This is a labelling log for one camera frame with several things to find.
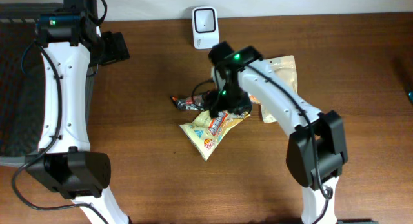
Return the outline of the yellow snack chip bag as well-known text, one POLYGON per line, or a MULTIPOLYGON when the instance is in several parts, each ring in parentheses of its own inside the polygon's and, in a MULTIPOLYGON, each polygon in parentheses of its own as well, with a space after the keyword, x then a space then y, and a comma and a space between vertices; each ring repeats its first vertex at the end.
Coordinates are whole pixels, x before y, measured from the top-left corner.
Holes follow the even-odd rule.
POLYGON ((216 118, 211 118, 210 112, 204 111, 193 122, 180 125, 180 128, 207 161, 225 135, 249 116, 247 112, 237 115, 223 111, 216 118))

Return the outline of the black red snack packet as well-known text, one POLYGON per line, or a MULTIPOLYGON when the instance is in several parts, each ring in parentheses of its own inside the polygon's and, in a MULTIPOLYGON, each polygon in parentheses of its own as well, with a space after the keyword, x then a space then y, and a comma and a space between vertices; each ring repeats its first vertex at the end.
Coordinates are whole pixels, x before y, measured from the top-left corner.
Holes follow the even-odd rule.
POLYGON ((181 111, 206 111, 208 110, 208 106, 205 103, 205 95, 198 94, 186 98, 179 99, 178 97, 171 96, 171 101, 173 105, 181 111))

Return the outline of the beige kraft paper pouch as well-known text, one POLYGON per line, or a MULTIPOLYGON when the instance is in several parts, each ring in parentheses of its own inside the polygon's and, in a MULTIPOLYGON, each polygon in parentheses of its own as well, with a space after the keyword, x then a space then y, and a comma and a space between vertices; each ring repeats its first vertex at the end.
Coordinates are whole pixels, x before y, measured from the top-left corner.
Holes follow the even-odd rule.
MULTIPOLYGON (((296 62, 293 55, 275 57, 272 59, 266 59, 270 64, 272 71, 281 78, 295 93, 297 93, 297 70, 296 62)), ((265 108, 261 102, 256 99, 252 94, 248 93, 252 103, 258 104, 261 111, 261 118, 264 123, 275 123, 276 118, 265 108)))

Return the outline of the teal mouthwash bottle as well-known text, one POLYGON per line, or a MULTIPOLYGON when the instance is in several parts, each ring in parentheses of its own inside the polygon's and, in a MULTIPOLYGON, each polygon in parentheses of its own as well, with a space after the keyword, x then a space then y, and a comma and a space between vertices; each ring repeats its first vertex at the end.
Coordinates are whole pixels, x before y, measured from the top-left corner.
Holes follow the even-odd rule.
POLYGON ((407 87, 407 96, 410 103, 413 104, 413 89, 411 85, 407 87))

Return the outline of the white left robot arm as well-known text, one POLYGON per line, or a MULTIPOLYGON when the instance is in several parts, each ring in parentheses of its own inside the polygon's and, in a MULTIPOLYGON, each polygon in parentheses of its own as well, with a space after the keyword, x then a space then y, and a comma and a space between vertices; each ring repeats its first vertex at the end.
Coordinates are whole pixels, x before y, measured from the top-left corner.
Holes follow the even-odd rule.
POLYGON ((101 32, 104 0, 63 0, 40 16, 35 46, 45 68, 45 114, 37 154, 22 169, 80 208, 92 223, 130 223, 110 190, 108 155, 92 152, 86 129, 86 85, 99 66, 128 59, 121 33, 101 32))

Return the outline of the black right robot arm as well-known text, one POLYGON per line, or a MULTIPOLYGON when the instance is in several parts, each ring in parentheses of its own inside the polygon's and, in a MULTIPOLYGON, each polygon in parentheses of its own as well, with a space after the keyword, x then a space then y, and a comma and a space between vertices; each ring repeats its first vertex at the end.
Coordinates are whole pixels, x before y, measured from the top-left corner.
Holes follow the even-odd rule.
POLYGON ((250 112, 254 96, 288 137, 286 164, 303 188, 302 223, 337 223, 336 186, 348 161, 341 116, 323 113, 298 96, 253 46, 236 52, 222 42, 208 58, 217 88, 206 102, 210 116, 250 112))

